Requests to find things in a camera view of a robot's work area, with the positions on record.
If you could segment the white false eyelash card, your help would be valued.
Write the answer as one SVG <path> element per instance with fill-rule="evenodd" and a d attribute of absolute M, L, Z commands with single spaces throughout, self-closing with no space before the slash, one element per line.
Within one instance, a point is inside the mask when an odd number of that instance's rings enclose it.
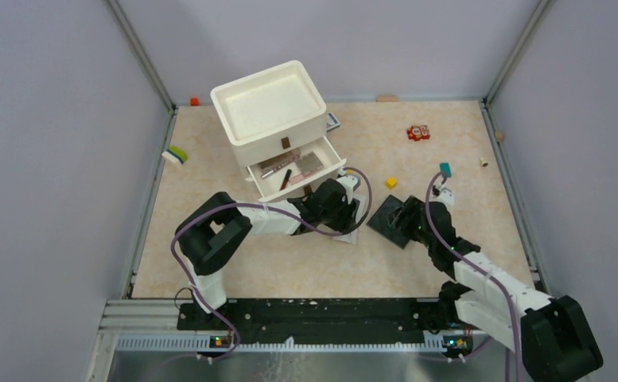
<path fill-rule="evenodd" d="M 356 194 L 353 198 L 353 201 L 356 204 L 356 212 L 353 215 L 355 218 L 355 223 L 359 223 L 360 220 L 362 219 L 362 217 L 364 216 L 366 207 L 367 207 L 367 202 L 368 199 L 366 196 L 364 195 L 360 195 L 360 194 Z M 332 241 L 337 241 L 337 242 L 342 242 L 342 243 L 346 243 L 346 244 L 352 244 L 352 245 L 357 245 L 357 241 L 358 241 L 358 235 L 359 235 L 359 229 L 356 228 L 355 230 L 353 230 L 352 232 L 348 233 L 347 235 L 342 235 L 342 236 L 336 236 L 332 238 Z"/>

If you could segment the pink compact case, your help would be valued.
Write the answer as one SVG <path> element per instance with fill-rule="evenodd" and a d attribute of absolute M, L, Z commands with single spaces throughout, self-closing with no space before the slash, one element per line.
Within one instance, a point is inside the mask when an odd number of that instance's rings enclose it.
<path fill-rule="evenodd" d="M 289 183 L 291 185 L 296 185 L 296 184 L 301 183 L 303 181 L 309 180 L 312 176 L 313 176 L 312 174 L 308 174 L 308 175 L 298 174 L 297 176 L 291 177 L 289 179 Z"/>

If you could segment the silver red lip pencil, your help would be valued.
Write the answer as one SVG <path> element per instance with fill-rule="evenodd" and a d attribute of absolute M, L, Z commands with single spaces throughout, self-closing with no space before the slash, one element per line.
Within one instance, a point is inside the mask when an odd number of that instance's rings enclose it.
<path fill-rule="evenodd" d="M 273 167 L 269 167 L 266 169 L 262 170 L 262 174 L 261 174 L 261 179 L 266 179 L 270 176 L 272 176 L 273 174 L 277 173 L 278 171 L 284 169 L 285 167 L 287 167 L 287 164 L 280 164 L 280 165 L 276 165 Z"/>

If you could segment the brown eyeshadow palette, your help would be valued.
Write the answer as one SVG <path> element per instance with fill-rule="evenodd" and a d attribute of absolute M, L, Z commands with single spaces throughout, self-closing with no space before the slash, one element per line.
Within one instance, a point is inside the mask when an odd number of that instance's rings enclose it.
<path fill-rule="evenodd" d="M 290 150 L 283 154 L 279 154 L 272 158 L 268 158 L 267 160 L 260 162 L 258 166 L 262 170 L 268 169 L 268 168 L 274 168 L 276 166 L 279 166 L 281 163 L 286 162 L 287 160 L 296 158 L 300 154 L 301 154 L 300 149 Z"/>

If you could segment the white plastic drawer organizer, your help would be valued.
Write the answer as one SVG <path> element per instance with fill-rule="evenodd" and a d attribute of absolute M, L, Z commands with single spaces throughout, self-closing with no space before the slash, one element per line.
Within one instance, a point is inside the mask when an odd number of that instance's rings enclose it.
<path fill-rule="evenodd" d="M 257 187 L 261 202 L 278 201 L 315 190 L 336 177 L 347 160 L 327 137 L 327 106 L 299 60 L 256 72 L 213 88 L 210 98 L 243 176 Z M 261 179 L 262 161 L 300 149 L 314 152 L 323 170 L 280 191 L 286 169 Z"/>

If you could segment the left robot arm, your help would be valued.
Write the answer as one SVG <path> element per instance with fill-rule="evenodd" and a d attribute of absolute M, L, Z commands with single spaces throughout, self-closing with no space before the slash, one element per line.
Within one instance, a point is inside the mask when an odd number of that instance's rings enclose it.
<path fill-rule="evenodd" d="M 279 234 L 349 236 L 363 223 L 355 191 L 360 179 L 347 174 L 323 181 L 303 197 L 267 204 L 243 203 L 215 193 L 175 231 L 171 251 L 198 304 L 196 319 L 208 329 L 225 322 L 227 301 L 222 270 L 248 236 Z"/>

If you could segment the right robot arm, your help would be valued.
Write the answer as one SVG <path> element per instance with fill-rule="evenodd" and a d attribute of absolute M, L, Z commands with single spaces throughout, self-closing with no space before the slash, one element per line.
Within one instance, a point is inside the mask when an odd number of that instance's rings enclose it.
<path fill-rule="evenodd" d="M 604 358 L 581 305 L 554 298 L 496 266 L 459 237 L 446 200 L 410 196 L 385 218 L 404 241 L 423 244 L 451 279 L 441 288 L 437 316 L 449 328 L 469 324 L 513 351 L 534 381 L 577 381 Z"/>

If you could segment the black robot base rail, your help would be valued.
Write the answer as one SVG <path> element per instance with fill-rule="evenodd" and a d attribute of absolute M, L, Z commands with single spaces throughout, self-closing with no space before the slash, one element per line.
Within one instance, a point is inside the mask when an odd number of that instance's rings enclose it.
<path fill-rule="evenodd" d="M 436 298 L 231 298 L 214 314 L 187 302 L 177 328 L 240 333 L 244 345 L 407 345 L 476 332 Z"/>

